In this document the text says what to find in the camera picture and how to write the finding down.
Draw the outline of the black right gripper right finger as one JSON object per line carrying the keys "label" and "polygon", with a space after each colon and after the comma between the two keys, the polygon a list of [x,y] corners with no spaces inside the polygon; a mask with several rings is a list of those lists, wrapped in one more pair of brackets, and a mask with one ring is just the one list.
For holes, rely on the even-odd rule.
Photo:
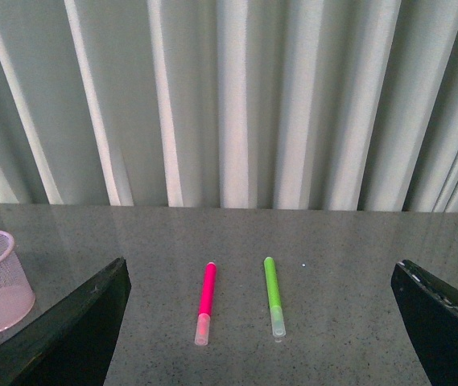
{"label": "black right gripper right finger", "polygon": [[398,262],[391,288],[432,385],[458,385],[458,289],[414,262]]}

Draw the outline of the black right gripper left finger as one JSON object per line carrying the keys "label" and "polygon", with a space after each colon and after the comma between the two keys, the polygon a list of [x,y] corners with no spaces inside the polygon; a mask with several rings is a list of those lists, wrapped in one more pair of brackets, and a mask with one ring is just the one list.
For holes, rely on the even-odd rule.
{"label": "black right gripper left finger", "polygon": [[118,258],[0,345],[0,385],[102,385],[130,296]]}

